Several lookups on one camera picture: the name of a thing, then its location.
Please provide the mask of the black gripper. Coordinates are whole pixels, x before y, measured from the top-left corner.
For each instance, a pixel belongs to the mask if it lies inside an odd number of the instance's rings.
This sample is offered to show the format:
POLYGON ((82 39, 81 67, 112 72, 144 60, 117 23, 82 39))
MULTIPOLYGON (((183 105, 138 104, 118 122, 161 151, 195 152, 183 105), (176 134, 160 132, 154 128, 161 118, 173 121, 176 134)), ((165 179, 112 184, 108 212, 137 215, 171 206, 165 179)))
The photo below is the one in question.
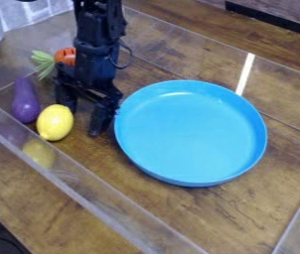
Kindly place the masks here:
POLYGON ((96 137, 112 123, 122 93, 114 86, 120 41, 96 46, 75 39, 75 65, 57 64, 57 103, 77 112, 77 98, 82 95, 93 104, 89 134, 96 137))

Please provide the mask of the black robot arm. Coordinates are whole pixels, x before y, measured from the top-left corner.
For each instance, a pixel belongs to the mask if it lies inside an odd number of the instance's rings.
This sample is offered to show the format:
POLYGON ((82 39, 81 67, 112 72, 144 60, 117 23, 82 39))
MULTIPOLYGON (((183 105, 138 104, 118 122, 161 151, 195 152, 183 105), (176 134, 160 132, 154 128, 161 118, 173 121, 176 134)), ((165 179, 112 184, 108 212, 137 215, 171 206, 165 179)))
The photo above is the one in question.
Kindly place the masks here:
POLYGON ((121 0, 74 0, 77 36, 75 65, 58 63, 57 103, 77 111, 79 96, 93 101, 89 134, 98 136, 109 128, 122 93, 114 86, 121 41, 126 20, 121 0))

